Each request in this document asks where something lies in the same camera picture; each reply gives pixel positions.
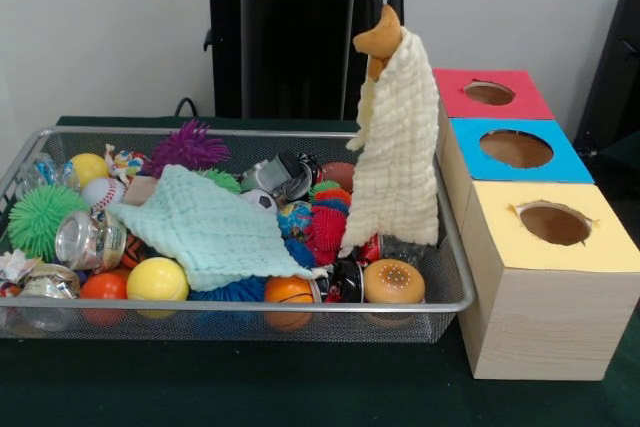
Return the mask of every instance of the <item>purple spiky ball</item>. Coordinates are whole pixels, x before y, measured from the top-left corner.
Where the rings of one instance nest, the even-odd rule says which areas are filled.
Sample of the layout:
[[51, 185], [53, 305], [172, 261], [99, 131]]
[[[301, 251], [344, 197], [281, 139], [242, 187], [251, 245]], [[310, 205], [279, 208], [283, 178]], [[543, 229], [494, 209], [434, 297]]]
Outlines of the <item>purple spiky ball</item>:
[[166, 165], [182, 165], [189, 170], [206, 170], [231, 158], [222, 139], [207, 138], [209, 126], [197, 120], [186, 122], [178, 132], [163, 140], [153, 151], [149, 172], [156, 179]]

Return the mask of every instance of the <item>white washcloth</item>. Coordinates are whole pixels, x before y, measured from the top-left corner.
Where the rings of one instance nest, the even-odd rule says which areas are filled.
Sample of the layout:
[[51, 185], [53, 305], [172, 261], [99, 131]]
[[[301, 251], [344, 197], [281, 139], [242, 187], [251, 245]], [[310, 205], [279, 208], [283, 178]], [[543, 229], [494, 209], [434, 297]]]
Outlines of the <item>white washcloth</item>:
[[353, 178], [342, 254], [376, 233], [418, 244], [438, 240], [438, 89], [420, 37], [405, 28], [402, 33], [378, 81], [367, 78], [362, 85], [360, 131], [347, 148], [364, 145], [364, 151]]

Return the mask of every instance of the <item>round hole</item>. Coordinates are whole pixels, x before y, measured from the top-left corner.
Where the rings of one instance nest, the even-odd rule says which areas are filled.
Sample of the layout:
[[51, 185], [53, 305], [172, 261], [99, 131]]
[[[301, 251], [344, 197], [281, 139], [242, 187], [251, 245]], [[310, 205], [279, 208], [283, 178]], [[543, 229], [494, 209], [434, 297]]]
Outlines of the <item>round hole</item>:
[[517, 169], [548, 163], [553, 149], [539, 137], [517, 130], [495, 130], [480, 139], [480, 148], [490, 157]]
[[471, 100], [487, 105], [507, 105], [513, 101], [515, 92], [509, 87], [496, 84], [495, 82], [484, 82], [474, 80], [464, 88], [464, 93]]
[[535, 202], [524, 206], [519, 215], [529, 232], [552, 244], [577, 244], [591, 233], [591, 222], [565, 205]]

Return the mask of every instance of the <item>blue lid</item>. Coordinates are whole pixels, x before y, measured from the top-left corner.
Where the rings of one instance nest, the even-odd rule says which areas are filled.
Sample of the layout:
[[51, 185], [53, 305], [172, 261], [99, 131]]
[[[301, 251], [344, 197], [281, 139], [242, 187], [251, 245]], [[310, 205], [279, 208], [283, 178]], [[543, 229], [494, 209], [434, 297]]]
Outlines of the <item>blue lid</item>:
[[[589, 171], [553, 120], [467, 118], [451, 119], [451, 124], [469, 173], [475, 180], [593, 183]], [[501, 131], [537, 137], [551, 148], [553, 156], [543, 165], [531, 168], [513, 167], [497, 160], [482, 149], [480, 141], [488, 134]]]

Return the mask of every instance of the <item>baseball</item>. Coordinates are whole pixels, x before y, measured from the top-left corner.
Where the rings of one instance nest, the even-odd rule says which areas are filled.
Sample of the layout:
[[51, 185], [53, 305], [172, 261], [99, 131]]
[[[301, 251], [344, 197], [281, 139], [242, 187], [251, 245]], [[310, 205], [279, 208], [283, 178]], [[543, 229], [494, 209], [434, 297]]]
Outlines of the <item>baseball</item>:
[[94, 179], [82, 190], [82, 198], [92, 209], [104, 210], [122, 201], [126, 189], [116, 179]]

